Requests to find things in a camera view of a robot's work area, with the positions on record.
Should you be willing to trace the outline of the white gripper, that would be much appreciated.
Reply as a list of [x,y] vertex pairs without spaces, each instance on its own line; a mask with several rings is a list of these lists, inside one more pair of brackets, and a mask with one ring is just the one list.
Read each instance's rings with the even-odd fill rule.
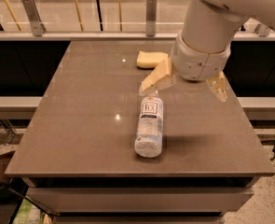
[[197,51],[191,48],[180,32],[172,47],[171,58],[162,60],[142,81],[140,94],[151,94],[175,84],[175,70],[190,81],[206,80],[210,91],[221,101],[227,100],[227,84],[222,72],[230,55],[231,38],[218,52]]

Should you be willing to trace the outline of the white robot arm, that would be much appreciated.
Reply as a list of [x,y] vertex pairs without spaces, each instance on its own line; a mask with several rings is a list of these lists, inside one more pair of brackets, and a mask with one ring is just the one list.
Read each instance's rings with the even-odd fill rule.
[[188,81],[205,81],[222,102],[227,99],[223,70],[230,44],[241,26],[255,19],[275,31],[275,0],[190,0],[184,25],[168,58],[141,83],[139,94],[154,95],[175,83],[175,74]]

